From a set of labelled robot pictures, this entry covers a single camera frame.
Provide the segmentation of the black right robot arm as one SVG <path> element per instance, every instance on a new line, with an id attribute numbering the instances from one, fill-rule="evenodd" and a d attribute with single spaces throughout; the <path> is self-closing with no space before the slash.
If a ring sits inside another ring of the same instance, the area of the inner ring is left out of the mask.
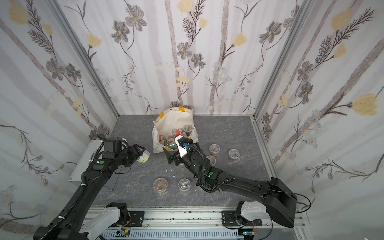
<path id="1" fill-rule="evenodd" d="M 218 190 L 231 192 L 266 207 L 266 212 L 277 224 L 286 228 L 294 227 L 298 197 L 280 179 L 272 177 L 259 181 L 234 176 L 211 166 L 210 160 L 196 144 L 174 153 L 163 148 L 169 164 L 184 164 L 197 179 L 196 185 L 207 193 Z"/>

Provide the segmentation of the small clear seed jar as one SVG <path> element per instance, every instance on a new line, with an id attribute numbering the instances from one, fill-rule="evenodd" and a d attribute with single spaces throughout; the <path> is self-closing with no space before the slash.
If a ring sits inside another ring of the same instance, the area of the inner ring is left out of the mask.
<path id="1" fill-rule="evenodd" d="M 181 179 L 178 183 L 178 186 L 181 191 L 185 192 L 191 188 L 191 182 L 188 179 Z"/>

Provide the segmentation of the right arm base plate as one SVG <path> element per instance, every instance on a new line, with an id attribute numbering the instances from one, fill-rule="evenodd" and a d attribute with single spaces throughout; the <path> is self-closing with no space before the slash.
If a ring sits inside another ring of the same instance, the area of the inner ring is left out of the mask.
<path id="1" fill-rule="evenodd" d="M 227 228 L 260 227 L 263 225 L 261 219 L 249 221 L 237 216 L 235 211 L 221 211 L 222 225 Z"/>

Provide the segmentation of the red label seed jar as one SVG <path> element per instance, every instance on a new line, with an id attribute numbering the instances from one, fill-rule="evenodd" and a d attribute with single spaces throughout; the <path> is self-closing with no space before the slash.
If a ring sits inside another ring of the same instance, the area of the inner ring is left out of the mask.
<path id="1" fill-rule="evenodd" d="M 221 148 L 217 144 L 212 144 L 212 145 L 210 145 L 209 150 L 210 150 L 211 156 L 215 157 L 215 156 L 217 156 L 219 154 Z"/>

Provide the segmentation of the green label jar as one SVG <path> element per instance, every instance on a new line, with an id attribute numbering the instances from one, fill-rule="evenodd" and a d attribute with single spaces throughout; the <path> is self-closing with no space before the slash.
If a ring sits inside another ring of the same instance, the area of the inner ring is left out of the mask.
<path id="1" fill-rule="evenodd" d="M 171 150 L 178 149 L 177 143 L 174 140 L 167 142 L 165 146 Z"/>

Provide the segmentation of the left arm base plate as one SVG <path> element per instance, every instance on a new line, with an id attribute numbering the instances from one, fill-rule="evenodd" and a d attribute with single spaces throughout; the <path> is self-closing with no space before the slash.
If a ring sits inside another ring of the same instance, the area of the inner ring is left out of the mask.
<path id="1" fill-rule="evenodd" d="M 142 227 L 144 221 L 144 211 L 130 211 L 128 220 L 122 225 L 122 228 Z"/>

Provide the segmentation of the large clear seed jar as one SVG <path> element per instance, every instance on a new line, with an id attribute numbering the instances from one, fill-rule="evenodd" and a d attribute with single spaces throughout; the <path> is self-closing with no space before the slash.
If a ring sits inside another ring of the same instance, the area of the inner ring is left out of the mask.
<path id="1" fill-rule="evenodd" d="M 153 183 L 156 193 L 164 193 L 168 189 L 168 181 L 165 178 L 157 178 Z"/>

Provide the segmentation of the white label jar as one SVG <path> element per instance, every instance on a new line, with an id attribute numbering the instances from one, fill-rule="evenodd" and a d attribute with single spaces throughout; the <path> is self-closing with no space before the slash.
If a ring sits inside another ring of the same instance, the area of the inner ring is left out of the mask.
<path id="1" fill-rule="evenodd" d="M 145 150 L 136 161 L 141 165 L 143 165 L 148 161 L 150 156 L 151 156 L 151 153 Z"/>

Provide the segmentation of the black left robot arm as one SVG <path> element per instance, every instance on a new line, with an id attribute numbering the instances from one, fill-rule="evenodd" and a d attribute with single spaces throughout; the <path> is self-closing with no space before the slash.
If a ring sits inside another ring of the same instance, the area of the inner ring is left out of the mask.
<path id="1" fill-rule="evenodd" d="M 46 227 L 39 227 L 35 240 L 96 240 L 111 225 L 129 221 L 126 204 L 110 204 L 86 227 L 84 219 L 98 193 L 120 167 L 130 167 L 146 154 L 146 148 L 125 139 L 103 140 L 81 174 L 81 183 L 63 210 Z"/>

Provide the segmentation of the white canvas tote bag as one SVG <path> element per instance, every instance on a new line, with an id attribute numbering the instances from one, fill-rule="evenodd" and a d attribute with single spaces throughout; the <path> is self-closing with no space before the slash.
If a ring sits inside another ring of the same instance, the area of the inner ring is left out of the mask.
<path id="1" fill-rule="evenodd" d="M 193 143 L 199 142 L 199 135 L 195 128 L 193 110 L 185 107 L 171 107 L 159 114 L 154 121 L 152 131 L 153 153 L 158 154 L 163 151 L 163 147 L 171 150 L 159 142 L 160 136 L 170 136 L 174 129 L 182 129 L 185 125 L 192 125 L 192 133 L 189 138 Z"/>

